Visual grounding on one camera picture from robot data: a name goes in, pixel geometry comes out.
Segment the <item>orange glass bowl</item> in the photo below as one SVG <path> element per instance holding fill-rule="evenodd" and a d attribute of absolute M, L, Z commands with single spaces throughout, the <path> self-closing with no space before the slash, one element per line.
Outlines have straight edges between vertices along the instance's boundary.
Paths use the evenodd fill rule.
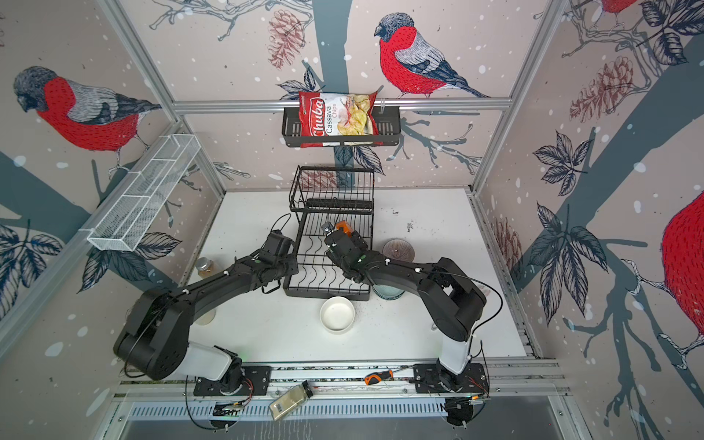
<path fill-rule="evenodd" d="M 355 232 L 354 228 L 347 221 L 339 221 L 335 224 L 335 230 L 343 231 L 348 237 Z"/>

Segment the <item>white ceramic bowl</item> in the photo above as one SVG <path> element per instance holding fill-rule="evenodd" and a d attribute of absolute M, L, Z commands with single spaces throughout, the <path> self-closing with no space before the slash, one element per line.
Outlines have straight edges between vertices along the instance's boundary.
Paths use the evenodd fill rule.
<path fill-rule="evenodd" d="M 347 298 L 332 297 L 323 303 L 319 319 L 329 333 L 342 335 L 348 332 L 355 322 L 355 307 Z"/>

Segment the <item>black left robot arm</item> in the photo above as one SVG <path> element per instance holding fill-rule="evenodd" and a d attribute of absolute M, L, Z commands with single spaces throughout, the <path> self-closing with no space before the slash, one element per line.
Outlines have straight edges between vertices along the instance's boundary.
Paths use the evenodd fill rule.
<path fill-rule="evenodd" d="M 176 372 L 187 357 L 192 324 L 221 304 L 298 272 L 293 240 L 273 230 L 263 246 L 230 267 L 176 291 L 155 287 L 135 302 L 114 354 L 154 381 Z"/>

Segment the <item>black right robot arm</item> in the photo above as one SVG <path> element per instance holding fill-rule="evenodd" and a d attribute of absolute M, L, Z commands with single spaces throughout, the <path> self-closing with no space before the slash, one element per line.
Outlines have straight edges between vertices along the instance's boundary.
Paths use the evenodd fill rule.
<path fill-rule="evenodd" d="M 348 280 L 417 295 L 443 334 L 439 365 L 454 375 L 465 370 L 472 332 L 487 298 L 454 260 L 423 264 L 395 260 L 370 249 L 358 232 L 342 228 L 328 229 L 324 243 L 326 256 Z"/>

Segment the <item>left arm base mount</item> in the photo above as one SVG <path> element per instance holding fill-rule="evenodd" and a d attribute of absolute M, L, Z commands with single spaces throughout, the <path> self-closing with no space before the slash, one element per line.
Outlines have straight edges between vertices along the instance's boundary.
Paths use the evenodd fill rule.
<path fill-rule="evenodd" d="M 237 353 L 220 348 L 220 346 L 215 346 L 214 348 L 227 355 L 230 364 L 218 381 L 196 377 L 194 380 L 194 396 L 252 397 L 267 394 L 272 372 L 270 366 L 245 366 L 242 358 Z"/>

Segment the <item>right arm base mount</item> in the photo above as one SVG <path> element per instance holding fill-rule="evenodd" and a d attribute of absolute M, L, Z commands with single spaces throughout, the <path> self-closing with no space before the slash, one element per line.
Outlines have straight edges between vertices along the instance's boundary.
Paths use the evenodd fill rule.
<path fill-rule="evenodd" d="M 469 363 L 454 374 L 439 362 L 416 364 L 409 381 L 419 394 L 443 394 L 441 404 L 449 425 L 466 427 L 484 408 L 490 396 L 490 376 L 481 363 Z"/>

